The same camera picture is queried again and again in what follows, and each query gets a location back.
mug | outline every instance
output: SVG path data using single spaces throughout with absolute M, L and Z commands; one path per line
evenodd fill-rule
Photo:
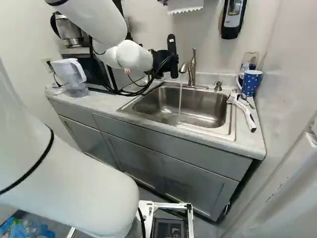
M 242 93 L 252 97 L 260 84 L 262 74 L 263 72 L 258 70 L 246 70 L 244 73 L 240 73 L 240 77 L 243 78 L 242 86 L 239 83 L 239 77 L 237 77 L 237 83 Z

paper towel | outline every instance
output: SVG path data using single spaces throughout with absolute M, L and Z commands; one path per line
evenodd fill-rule
M 169 0 L 168 14 L 199 10 L 204 7 L 204 0 Z

electrical outlet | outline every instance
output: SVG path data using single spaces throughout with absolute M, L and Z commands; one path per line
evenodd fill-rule
M 52 59 L 42 59 L 41 62 L 45 65 L 45 68 L 46 70 L 49 72 L 49 73 L 53 73 L 54 72 L 54 69 L 51 65 L 51 61 Z

stainless steel sink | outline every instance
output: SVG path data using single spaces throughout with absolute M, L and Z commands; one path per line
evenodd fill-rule
M 235 140 L 235 108 L 227 104 L 229 93 L 230 89 L 214 92 L 183 87 L 179 114 L 179 84 L 167 82 L 119 111 L 196 133 Z

cabinet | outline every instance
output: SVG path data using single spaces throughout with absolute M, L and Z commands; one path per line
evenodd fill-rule
M 217 221 L 252 159 L 50 100 L 85 153 Z
M 239 182 L 102 132 L 122 171 L 216 221 Z
M 117 168 L 117 164 L 98 130 L 62 116 L 59 118 L 83 152 Z
M 216 221 L 239 182 L 169 157 L 165 158 L 166 195 L 190 202 Z
M 164 193 L 165 181 L 162 163 L 165 155 L 103 132 L 102 135 L 104 139 L 110 141 L 123 172 L 152 189 Z

